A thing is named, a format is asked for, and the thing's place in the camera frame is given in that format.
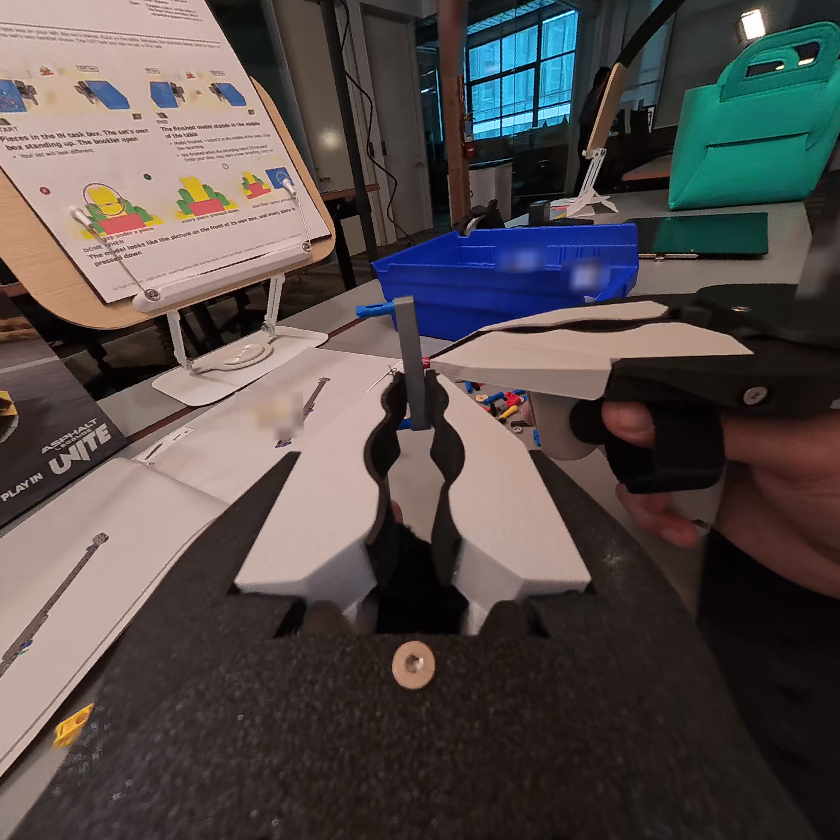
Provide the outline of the printed instruction sheet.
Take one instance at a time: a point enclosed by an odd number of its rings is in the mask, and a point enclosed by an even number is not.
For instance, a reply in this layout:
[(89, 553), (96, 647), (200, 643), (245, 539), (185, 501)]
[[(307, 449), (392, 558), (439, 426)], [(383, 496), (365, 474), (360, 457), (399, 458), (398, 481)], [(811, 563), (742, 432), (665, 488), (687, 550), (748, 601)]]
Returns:
[(330, 236), (206, 2), (1, 13), (3, 171), (104, 303), (161, 312)]

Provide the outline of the pile of mixed lego pins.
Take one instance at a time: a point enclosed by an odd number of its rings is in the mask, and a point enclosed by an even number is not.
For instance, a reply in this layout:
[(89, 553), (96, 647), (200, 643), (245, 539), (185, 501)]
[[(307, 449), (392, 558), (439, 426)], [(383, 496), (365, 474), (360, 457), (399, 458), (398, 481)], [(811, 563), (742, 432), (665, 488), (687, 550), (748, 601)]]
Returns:
[(522, 389), (500, 388), (477, 380), (455, 379), (457, 386), (490, 417), (528, 448), (540, 449), (538, 430), (524, 416), (529, 398)]

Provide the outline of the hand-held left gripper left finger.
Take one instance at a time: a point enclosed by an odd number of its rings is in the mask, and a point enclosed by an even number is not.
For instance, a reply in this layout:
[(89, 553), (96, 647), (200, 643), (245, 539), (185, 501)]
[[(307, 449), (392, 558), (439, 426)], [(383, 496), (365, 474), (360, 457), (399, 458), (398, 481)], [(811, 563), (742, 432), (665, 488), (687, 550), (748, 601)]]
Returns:
[(396, 567), (389, 472), (401, 454), (405, 377), (387, 374), (307, 441), (239, 570), (243, 593), (353, 614)]

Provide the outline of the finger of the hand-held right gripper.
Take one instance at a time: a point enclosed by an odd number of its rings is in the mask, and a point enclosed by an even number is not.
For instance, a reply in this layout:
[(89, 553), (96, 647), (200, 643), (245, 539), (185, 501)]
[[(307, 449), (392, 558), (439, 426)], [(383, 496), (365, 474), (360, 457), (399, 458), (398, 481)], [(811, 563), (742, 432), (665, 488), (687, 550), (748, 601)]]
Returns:
[(430, 368), (452, 380), (592, 400), (604, 395), (618, 361), (752, 355), (730, 335), (680, 321), (595, 319), (482, 329), (435, 355)]
[(595, 301), (584, 306), (562, 308), (547, 311), (524, 318), (515, 318), (504, 322), (491, 324), (481, 328), (463, 339), (452, 343), (452, 348), (491, 332), (540, 332), (560, 329), (568, 324), (581, 322), (606, 321), (646, 321), (656, 320), (669, 311), (669, 306), (645, 299), (611, 299)]

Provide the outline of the open instruction booklet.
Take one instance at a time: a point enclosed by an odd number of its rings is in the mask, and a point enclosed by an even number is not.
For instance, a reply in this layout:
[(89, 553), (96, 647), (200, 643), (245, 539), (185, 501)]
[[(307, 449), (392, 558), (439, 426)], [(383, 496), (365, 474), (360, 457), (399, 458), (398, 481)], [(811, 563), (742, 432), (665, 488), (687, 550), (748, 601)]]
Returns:
[(292, 446), (341, 417), (402, 365), (308, 349), (133, 458), (112, 458), (2, 537), (1, 758), (6, 772), (132, 620), (198, 534), (285, 453), (270, 403), (305, 403), (326, 384)]

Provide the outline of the person's right hand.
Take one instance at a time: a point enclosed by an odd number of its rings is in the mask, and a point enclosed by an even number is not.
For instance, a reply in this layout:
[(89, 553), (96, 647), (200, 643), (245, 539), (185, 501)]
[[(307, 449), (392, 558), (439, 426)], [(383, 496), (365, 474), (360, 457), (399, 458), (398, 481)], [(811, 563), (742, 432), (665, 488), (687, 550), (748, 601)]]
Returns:
[(839, 412), (721, 415), (728, 467), (712, 531), (780, 577), (839, 597)]

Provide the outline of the blue plastic bin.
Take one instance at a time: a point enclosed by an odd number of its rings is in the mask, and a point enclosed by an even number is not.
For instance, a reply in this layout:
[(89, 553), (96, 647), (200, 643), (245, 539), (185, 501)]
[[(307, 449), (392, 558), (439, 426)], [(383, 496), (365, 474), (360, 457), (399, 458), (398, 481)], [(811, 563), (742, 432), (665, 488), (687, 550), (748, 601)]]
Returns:
[(624, 298), (639, 268), (635, 224), (452, 232), (373, 264), (387, 301), (412, 297), (422, 336), (457, 341), (499, 322)]

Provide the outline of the dark grey lego beam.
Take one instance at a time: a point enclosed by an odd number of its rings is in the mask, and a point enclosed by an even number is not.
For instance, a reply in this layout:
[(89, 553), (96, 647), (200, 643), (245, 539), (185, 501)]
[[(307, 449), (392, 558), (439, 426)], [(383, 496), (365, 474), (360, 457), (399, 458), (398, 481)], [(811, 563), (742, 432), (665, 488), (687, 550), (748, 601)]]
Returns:
[(358, 306), (355, 313), (358, 319), (384, 316), (391, 316), (395, 319), (402, 353), (402, 372), (406, 388), (410, 428), (415, 432), (429, 429), (431, 423), (427, 418), (426, 409), (426, 369), (424, 368), (424, 357), (413, 297), (397, 297), (392, 301)]

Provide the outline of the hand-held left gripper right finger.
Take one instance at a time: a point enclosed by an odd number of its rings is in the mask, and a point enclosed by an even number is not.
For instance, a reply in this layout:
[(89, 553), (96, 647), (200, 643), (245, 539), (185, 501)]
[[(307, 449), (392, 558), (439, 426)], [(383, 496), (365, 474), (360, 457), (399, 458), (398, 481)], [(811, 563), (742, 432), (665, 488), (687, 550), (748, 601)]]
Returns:
[(426, 373), (425, 401), (444, 479), (434, 569), (467, 601), (463, 631), (499, 602), (584, 592), (591, 575), (525, 445), (441, 374)]

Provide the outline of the wooden document stand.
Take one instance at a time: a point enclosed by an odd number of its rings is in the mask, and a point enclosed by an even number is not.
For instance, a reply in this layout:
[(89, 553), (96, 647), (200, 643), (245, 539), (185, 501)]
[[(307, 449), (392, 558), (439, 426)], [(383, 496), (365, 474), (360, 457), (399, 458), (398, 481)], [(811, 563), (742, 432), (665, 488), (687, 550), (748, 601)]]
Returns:
[(621, 102), (626, 77), (627, 66), (618, 60), (606, 80), (603, 98), (583, 152), (583, 157), (590, 162), (588, 170), (578, 196), (565, 209), (565, 218), (594, 216), (597, 207), (610, 214), (617, 213), (611, 197), (596, 191), (595, 182), (606, 159), (606, 140)]
[(306, 189), (312, 204), (329, 229), (326, 236), (315, 241), (310, 251), (283, 265), (277, 262), (266, 263), (266, 257), (247, 259), (236, 267), (239, 272), (237, 276), (215, 280), (210, 290), (203, 294), (196, 293), (171, 306), (153, 308), (150, 313), (140, 312), (133, 308), (129, 300), (102, 302), (43, 220), (27, 203), (6, 172), (2, 171), (1, 255), (25, 292), (58, 319), (86, 329), (113, 331), (133, 328), (169, 311), (184, 310), (216, 298), (228, 297), (262, 282), (276, 289), (275, 299), (279, 300), (282, 276), (307, 269), (331, 256), (335, 246), (335, 226), (319, 193), (318, 181), (312, 178), (270, 94), (257, 79), (252, 77), (250, 80), (278, 131), (291, 166), (297, 172), (293, 176), (296, 186)]

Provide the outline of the teal felt bag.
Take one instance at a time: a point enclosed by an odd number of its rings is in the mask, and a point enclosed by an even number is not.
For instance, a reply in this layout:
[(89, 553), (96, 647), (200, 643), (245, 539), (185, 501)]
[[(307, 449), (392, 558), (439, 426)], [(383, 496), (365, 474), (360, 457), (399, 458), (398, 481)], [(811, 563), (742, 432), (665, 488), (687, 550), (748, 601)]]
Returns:
[(785, 203), (814, 189), (839, 129), (839, 27), (766, 35), (683, 100), (671, 211)]

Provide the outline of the lego set box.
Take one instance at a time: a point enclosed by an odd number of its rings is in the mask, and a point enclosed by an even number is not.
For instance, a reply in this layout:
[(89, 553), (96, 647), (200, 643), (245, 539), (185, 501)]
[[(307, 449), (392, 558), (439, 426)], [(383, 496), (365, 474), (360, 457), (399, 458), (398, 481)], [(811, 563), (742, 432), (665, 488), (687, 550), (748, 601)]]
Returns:
[(2, 370), (4, 526), (127, 445), (116, 423), (60, 361)]

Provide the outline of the group of yellow lego pieces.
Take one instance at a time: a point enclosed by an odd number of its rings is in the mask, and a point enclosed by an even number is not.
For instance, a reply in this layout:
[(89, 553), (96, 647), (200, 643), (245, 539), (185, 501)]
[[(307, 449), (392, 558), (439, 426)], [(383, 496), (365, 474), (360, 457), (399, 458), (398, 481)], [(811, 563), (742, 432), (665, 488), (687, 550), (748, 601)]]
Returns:
[(79, 738), (82, 730), (88, 723), (95, 706), (96, 703), (92, 702), (83, 708), (78, 709), (68, 718), (57, 724), (51, 748), (67, 749), (70, 747)]

